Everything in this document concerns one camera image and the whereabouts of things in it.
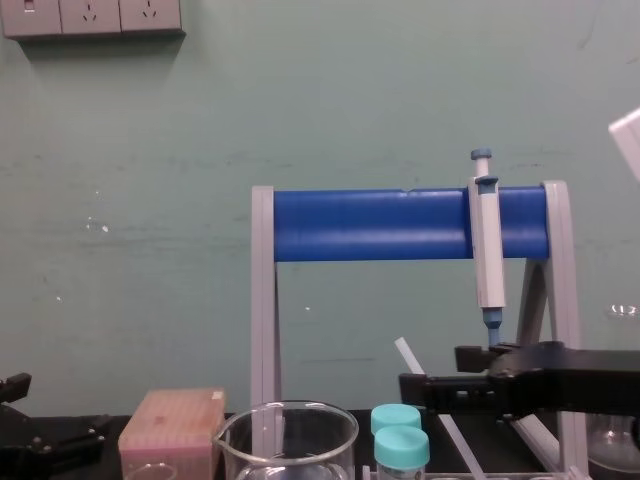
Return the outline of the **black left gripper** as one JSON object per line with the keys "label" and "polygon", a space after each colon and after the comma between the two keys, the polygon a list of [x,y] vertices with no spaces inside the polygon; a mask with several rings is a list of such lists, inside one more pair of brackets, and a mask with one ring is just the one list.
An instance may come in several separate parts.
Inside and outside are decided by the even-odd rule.
{"label": "black left gripper", "polygon": [[[32,376],[19,373],[0,381],[0,403],[13,403],[28,395]],[[91,419],[80,432],[50,440],[27,415],[1,406],[1,478],[48,479],[51,468],[70,468],[101,459],[112,417]]]}

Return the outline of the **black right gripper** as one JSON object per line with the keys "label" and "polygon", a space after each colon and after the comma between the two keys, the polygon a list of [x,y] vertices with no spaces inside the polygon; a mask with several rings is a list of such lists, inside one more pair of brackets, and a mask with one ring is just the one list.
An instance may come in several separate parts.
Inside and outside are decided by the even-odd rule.
{"label": "black right gripper", "polygon": [[[637,350],[572,349],[561,342],[457,346],[466,375],[398,376],[401,401],[433,414],[491,414],[520,419],[537,409],[582,413],[639,411]],[[540,400],[533,390],[541,386]]]}

